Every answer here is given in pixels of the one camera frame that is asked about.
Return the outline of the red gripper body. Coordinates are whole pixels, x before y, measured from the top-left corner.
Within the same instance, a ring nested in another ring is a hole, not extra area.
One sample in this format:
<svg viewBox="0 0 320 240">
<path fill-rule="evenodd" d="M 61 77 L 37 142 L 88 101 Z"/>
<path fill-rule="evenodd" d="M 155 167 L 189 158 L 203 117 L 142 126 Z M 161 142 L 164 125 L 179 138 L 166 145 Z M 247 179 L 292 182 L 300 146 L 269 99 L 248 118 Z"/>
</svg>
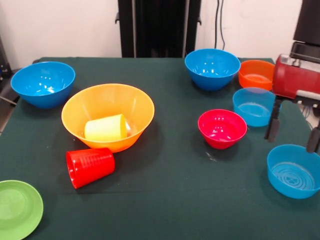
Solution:
<svg viewBox="0 0 320 240">
<path fill-rule="evenodd" d="M 296 104 L 320 106 L 320 64 L 286 54 L 278 56 L 273 72 L 273 93 Z"/>
</svg>

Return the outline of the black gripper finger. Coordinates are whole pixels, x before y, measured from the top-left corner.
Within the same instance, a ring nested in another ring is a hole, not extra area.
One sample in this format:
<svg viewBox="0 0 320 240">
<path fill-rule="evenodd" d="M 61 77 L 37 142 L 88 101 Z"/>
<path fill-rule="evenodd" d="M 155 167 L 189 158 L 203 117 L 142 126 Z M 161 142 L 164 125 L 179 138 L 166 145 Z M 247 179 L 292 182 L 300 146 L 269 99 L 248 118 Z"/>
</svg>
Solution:
<svg viewBox="0 0 320 240">
<path fill-rule="evenodd" d="M 320 129 L 315 127 L 312 129 L 307 145 L 306 151 L 308 153 L 316 153 L 320 147 Z"/>
<path fill-rule="evenodd" d="M 272 112 L 268 122 L 268 126 L 264 135 L 264 139 L 272 143 L 275 141 L 277 133 L 280 127 L 279 114 L 282 106 L 282 98 L 279 96 L 275 97 L 275 101 L 272 107 Z"/>
</svg>

